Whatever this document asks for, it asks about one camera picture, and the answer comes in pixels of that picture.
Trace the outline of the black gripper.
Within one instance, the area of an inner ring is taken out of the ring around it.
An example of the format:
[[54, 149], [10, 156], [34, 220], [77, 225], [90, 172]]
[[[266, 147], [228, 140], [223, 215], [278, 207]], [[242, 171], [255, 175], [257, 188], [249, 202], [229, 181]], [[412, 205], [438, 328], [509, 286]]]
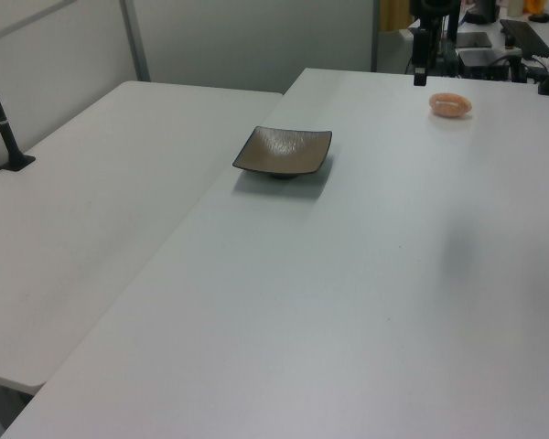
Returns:
[[413, 42], [413, 65], [414, 70], [414, 86], [426, 85], [426, 69], [428, 61], [428, 31], [419, 27], [414, 31]]

